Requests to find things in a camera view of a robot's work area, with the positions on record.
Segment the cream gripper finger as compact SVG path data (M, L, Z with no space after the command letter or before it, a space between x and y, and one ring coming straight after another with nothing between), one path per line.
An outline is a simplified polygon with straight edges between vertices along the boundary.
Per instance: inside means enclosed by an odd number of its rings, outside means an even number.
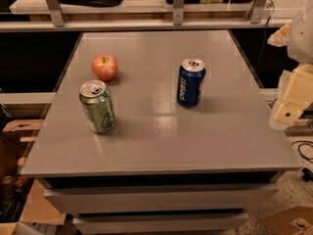
M293 71L284 70L278 84L278 96L269 118L269 126L284 130L301 117L313 103L313 66L299 64Z
M275 31L267 40L269 45L275 47L283 47L289 44L289 33L290 33L291 24L286 23L280 29Z

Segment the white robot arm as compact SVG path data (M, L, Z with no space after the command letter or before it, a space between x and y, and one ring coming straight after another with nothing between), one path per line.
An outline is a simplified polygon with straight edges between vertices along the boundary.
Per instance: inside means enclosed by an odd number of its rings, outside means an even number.
M313 103L313 0L307 0L292 21L272 34L267 43L286 46L288 56L298 62L293 71L284 70L280 76L268 121L271 128L284 130Z

